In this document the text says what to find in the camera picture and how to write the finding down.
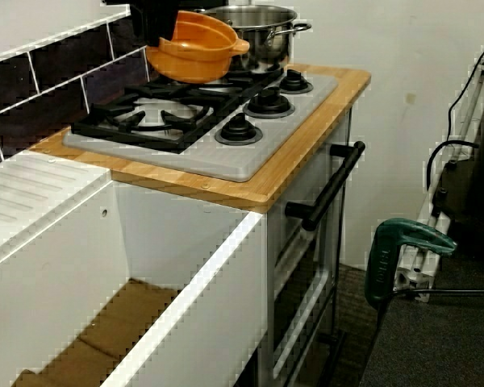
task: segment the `wooden countertop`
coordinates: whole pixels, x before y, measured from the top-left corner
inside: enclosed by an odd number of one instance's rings
[[[243,183],[67,148],[62,145],[62,139],[69,128],[34,145],[31,150],[108,168],[116,181],[264,214],[349,111],[371,79],[371,75],[362,70],[307,64],[290,67],[305,73],[332,75],[339,85],[252,179]]]

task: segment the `cardboard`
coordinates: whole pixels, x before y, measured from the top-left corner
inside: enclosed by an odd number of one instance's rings
[[[40,374],[25,370],[13,387],[99,387],[177,295],[131,279]]]

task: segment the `orange bowl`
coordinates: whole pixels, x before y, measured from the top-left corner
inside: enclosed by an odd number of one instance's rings
[[[180,10],[172,40],[160,38],[158,48],[145,50],[158,73],[176,81],[207,83],[226,75],[232,57],[245,54],[249,43],[218,19]]]

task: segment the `white wall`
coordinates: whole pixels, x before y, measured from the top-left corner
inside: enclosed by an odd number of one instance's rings
[[[125,11],[101,0],[0,0],[0,54]]]
[[[363,268],[381,221],[417,218],[425,163],[446,134],[449,105],[484,48],[484,0],[275,3],[313,24],[294,38],[294,62],[373,74],[353,111],[352,141],[367,148],[345,205],[344,262]]]

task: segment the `stove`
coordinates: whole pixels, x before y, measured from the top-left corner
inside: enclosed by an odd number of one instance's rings
[[[230,73],[191,85],[159,76],[72,124],[63,145],[247,181],[337,87],[329,76]]]

